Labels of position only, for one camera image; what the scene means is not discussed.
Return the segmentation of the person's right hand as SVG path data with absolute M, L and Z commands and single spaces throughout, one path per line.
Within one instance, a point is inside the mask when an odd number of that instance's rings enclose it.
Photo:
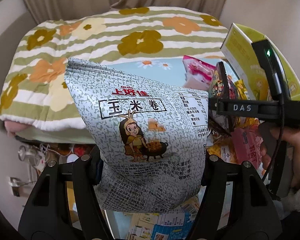
M 300 129 L 263 122 L 258 132 L 263 139 L 262 163 L 270 174 L 270 188 L 283 191 L 300 187 Z

